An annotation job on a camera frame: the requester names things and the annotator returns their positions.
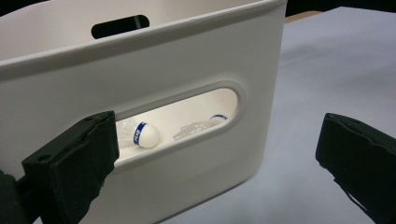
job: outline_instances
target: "white plastic bin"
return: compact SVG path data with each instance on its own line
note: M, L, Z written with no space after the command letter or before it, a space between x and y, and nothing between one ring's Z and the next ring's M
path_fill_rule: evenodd
M243 182L262 161L285 7L59 0L0 18L0 168L23 176L24 158L89 115L120 120L229 89L227 122L117 161L82 222L152 223ZM150 27L92 38L95 24L134 15Z

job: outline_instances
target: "gray table surface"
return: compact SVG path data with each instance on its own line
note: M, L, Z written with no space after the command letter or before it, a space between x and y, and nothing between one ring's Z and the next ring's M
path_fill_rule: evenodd
M315 160L327 112L396 137L395 14L342 7L286 24L260 170L164 223L374 223Z

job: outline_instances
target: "blue label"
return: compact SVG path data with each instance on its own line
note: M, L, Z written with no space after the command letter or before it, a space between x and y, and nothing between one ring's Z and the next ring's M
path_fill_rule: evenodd
M136 131L134 131L134 143L139 146L140 134L142 133L143 128L146 126L145 122L139 123L137 125Z
M211 118L211 119L213 119L213 118L228 119L228 118L227 118L227 117L225 117L224 115L214 115L214 116L212 116L212 118Z

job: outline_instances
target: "oval opening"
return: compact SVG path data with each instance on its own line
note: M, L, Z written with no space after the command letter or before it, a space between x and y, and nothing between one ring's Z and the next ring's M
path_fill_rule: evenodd
M118 161L171 145L181 139L190 139L198 133L210 134L214 127L227 123L233 117L236 107L237 96L234 91L217 89L119 120L116 123L120 147ZM155 127L158 133L148 128L149 132L145 136L139 135L143 134L141 122ZM139 142L136 140L142 141L143 146L138 146Z
M149 27L149 19L138 15L114 21L106 21L94 25L91 29L93 38L99 39L111 35L119 35Z

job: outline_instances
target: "dark background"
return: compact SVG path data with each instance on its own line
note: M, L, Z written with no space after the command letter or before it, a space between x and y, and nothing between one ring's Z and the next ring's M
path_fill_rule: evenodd
M45 1L47 0L0 0L0 16ZM358 7L396 12L396 0L289 0L286 16L311 10L327 11L336 7Z

